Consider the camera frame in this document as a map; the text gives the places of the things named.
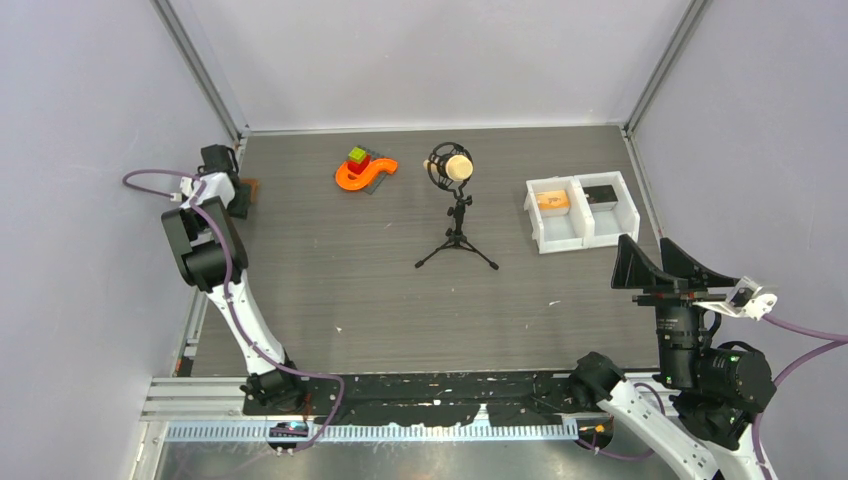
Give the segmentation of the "brown card holder wallet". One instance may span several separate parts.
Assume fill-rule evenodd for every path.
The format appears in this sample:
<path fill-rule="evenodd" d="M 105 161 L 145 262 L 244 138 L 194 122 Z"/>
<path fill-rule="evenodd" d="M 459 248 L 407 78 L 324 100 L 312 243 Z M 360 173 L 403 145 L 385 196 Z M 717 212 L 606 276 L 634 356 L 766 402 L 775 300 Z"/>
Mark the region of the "brown card holder wallet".
<path fill-rule="evenodd" d="M 241 188 L 245 192 L 251 204 L 256 204 L 258 201 L 258 192 L 260 182 L 255 178 L 244 178 L 241 180 Z"/>

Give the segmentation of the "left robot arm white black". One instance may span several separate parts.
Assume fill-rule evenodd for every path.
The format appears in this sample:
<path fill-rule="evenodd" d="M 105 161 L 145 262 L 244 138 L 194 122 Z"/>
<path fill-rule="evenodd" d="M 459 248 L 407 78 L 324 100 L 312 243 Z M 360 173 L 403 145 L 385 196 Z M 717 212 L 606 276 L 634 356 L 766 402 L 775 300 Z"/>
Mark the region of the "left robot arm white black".
<path fill-rule="evenodd" d="M 247 277 L 249 259 L 234 221 L 248 217 L 254 186 L 239 177 L 233 148 L 200 150 L 202 165 L 180 179 L 179 207 L 161 220 L 178 271 L 221 312 L 236 339 L 247 377 L 240 390 L 250 412 L 268 408 L 293 414 L 306 405 L 307 389 L 290 371 L 294 363 L 270 332 Z"/>

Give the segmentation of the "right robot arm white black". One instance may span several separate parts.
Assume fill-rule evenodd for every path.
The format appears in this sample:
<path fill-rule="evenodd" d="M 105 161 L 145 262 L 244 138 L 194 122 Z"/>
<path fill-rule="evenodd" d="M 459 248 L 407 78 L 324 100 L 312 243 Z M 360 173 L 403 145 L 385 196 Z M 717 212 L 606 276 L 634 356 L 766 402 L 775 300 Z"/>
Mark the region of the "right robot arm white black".
<path fill-rule="evenodd" d="M 754 423 L 777 387 L 765 354 L 744 341 L 714 345 L 726 318 L 761 320 L 775 290 L 743 276 L 719 274 L 668 238 L 655 264 L 622 234 L 610 285 L 632 290 L 633 302 L 655 316 L 658 371 L 672 390 L 671 420 L 652 405 L 613 361 L 592 351 L 570 374 L 571 397 L 584 410 L 609 414 L 630 429 L 681 479 L 773 479 L 776 473 L 754 435 Z"/>

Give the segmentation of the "black card in box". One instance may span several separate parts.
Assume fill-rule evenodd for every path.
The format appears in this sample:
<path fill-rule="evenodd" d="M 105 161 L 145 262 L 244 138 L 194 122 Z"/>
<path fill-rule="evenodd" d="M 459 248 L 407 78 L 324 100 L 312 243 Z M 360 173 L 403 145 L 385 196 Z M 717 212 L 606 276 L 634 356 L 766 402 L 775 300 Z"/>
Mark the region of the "black card in box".
<path fill-rule="evenodd" d="M 616 190 L 611 184 L 584 186 L 583 191 L 591 209 L 609 210 L 618 203 Z"/>

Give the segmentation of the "orange card in box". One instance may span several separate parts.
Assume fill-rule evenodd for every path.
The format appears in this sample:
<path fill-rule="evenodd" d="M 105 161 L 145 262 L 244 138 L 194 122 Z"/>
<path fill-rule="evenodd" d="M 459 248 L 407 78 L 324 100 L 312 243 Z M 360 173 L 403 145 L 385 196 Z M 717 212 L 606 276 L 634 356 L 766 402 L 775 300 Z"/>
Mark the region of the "orange card in box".
<path fill-rule="evenodd" d="M 564 189 L 536 193 L 535 200 L 542 216 L 565 215 L 571 208 L 569 196 Z"/>

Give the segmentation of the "white two-compartment box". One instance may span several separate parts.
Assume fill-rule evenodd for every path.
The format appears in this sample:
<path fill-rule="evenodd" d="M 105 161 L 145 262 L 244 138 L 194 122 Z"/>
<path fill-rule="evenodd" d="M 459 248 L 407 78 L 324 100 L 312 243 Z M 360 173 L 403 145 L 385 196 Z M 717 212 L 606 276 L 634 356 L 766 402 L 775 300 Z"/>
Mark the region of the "white two-compartment box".
<path fill-rule="evenodd" d="M 618 203 L 609 210 L 591 209 L 583 187 L 606 184 L 614 186 Z M 614 247 L 622 234 L 639 239 L 641 217 L 619 171 L 528 180 L 525 186 L 523 208 L 530 219 L 531 239 L 541 254 Z M 535 194 L 560 189 L 569 196 L 570 211 L 565 215 L 542 216 Z"/>

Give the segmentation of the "orange curved plastic piece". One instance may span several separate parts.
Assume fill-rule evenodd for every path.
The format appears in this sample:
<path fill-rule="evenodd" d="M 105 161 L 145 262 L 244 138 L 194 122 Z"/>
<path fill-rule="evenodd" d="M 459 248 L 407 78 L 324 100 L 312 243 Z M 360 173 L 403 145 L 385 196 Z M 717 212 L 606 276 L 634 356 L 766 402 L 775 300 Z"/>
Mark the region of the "orange curved plastic piece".
<path fill-rule="evenodd" d="M 372 160 L 360 173 L 352 172 L 344 163 L 335 173 L 335 182 L 343 190 L 360 191 L 375 181 L 381 173 L 393 175 L 397 168 L 398 162 L 390 158 Z"/>

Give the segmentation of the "red toy block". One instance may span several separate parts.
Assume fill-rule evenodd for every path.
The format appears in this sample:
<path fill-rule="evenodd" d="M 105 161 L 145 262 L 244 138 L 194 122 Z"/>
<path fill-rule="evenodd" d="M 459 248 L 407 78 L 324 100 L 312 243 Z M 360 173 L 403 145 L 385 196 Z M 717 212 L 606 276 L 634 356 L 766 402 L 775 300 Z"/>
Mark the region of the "red toy block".
<path fill-rule="evenodd" d="M 371 163 L 371 156 L 370 156 L 370 161 L 368 163 L 363 163 L 363 164 L 360 164 L 360 165 L 349 163 L 348 159 L 347 159 L 346 166 L 347 166 L 348 171 L 351 174 L 361 175 L 368 168 L 370 163 Z"/>

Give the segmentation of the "green toy block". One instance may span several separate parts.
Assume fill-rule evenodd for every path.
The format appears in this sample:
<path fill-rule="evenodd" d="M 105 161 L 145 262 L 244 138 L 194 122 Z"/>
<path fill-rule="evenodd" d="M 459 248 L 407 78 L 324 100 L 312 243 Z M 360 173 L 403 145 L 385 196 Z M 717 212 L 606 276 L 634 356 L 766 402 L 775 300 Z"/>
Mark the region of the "green toy block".
<path fill-rule="evenodd" d="M 369 153 L 361 147 L 354 147 L 348 154 L 349 163 L 360 165 L 363 163 L 368 163 L 369 161 Z"/>

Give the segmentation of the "grey toy base plate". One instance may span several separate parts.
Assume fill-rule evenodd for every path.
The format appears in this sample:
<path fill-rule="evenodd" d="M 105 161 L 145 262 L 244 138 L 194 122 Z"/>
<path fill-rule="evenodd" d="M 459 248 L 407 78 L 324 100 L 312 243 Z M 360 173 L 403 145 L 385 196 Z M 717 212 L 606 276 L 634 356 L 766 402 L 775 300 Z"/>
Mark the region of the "grey toy base plate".
<path fill-rule="evenodd" d="M 347 172 L 342 175 L 350 191 L 373 194 L 389 175 L 397 170 L 397 162 L 363 146 L 354 147 L 344 164 Z"/>

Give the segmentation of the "beige microphone in shock mount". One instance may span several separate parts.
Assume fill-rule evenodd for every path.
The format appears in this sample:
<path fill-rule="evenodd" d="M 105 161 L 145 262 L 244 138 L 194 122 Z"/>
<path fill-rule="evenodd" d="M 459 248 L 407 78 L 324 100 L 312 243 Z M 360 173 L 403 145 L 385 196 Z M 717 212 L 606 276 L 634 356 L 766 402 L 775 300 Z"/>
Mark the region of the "beige microphone in shock mount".
<path fill-rule="evenodd" d="M 437 188 L 456 197 L 464 195 L 464 188 L 474 172 L 471 153 L 455 142 L 436 145 L 424 160 L 423 167 Z"/>

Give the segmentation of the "aluminium front rail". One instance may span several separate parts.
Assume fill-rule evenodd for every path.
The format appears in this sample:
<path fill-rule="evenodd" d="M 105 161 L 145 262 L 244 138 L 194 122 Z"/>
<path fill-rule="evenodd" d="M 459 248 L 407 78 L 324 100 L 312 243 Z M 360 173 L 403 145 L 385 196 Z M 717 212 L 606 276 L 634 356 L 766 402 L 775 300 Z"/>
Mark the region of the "aluminium front rail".
<path fill-rule="evenodd" d="M 450 442 L 577 440 L 611 438 L 616 423 L 609 414 L 583 418 L 560 416 L 554 425 L 496 426 L 482 415 L 467 426 L 415 425 L 333 426 L 329 419 L 294 415 L 247 416 L 245 394 L 235 377 L 163 378 L 152 382 L 142 409 L 145 421 L 161 422 L 164 438 L 173 442 L 300 443 L 315 438 L 321 443 Z"/>

